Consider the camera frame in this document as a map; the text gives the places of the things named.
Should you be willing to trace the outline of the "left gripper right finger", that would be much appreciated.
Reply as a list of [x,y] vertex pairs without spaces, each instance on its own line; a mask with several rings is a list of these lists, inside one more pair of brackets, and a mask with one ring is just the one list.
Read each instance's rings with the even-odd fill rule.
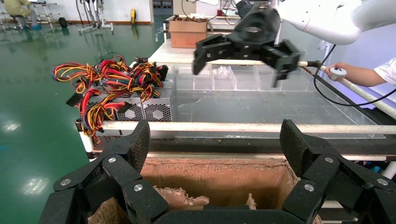
[[327,140],[302,133],[285,119],[280,131],[283,154],[299,181],[283,210],[310,224],[326,199],[337,201],[359,224],[396,221],[396,185],[381,174],[344,158]]

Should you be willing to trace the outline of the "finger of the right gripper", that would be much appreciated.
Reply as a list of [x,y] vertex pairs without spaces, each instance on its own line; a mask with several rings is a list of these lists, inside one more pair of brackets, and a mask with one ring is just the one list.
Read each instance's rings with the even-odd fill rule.
[[237,41],[240,38],[235,33],[228,35],[216,34],[196,43],[194,59],[192,62],[192,72],[198,75],[207,62],[230,59],[242,60],[242,48]]
[[288,74],[297,69],[300,52],[289,40],[273,46],[264,45],[262,50],[262,61],[275,70],[272,87],[276,88],[279,81],[286,80]]

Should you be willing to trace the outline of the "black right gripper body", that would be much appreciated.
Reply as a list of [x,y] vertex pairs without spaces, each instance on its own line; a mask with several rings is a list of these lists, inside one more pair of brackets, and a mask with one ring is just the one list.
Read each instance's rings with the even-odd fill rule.
[[240,22],[229,35],[232,59],[262,60],[273,49],[280,15],[273,3],[236,3]]

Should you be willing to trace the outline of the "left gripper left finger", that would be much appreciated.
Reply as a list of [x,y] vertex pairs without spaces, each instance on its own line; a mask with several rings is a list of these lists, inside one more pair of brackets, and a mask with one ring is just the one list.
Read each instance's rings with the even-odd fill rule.
[[131,222],[154,223],[169,206],[141,176],[149,144],[149,123],[140,120],[130,135],[111,140],[98,158],[53,184],[39,223],[85,224],[108,199],[114,199]]

